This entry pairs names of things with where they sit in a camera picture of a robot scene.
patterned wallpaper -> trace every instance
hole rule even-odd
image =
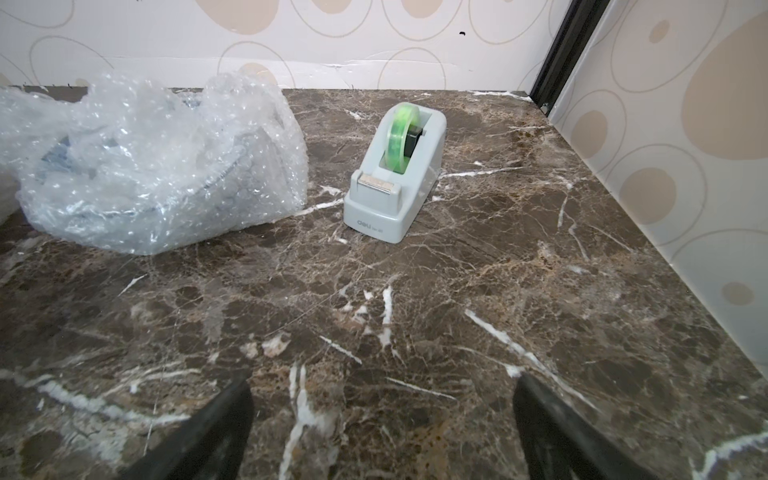
[[[569,0],[0,0],[0,84],[529,90]]]
[[[550,119],[768,376],[768,2],[613,0]]]

tape roll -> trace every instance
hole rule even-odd
[[[384,153],[386,166],[397,174],[404,174],[411,160],[406,157],[406,139],[411,125],[419,122],[419,107],[414,104],[400,104],[395,110],[392,126],[389,128],[387,147]]]

marble surface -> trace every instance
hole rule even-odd
[[[0,228],[0,477],[110,478],[246,374],[241,478],[527,478],[515,367],[663,478],[768,472],[766,380],[533,104],[286,96],[310,152],[295,217],[155,257]],[[392,245],[340,202],[406,99],[449,130]]]

bubble wrap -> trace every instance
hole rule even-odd
[[[241,74],[179,95],[106,74],[75,104],[0,89],[0,170],[35,228],[83,245],[148,255],[278,220],[308,169],[280,89]]]

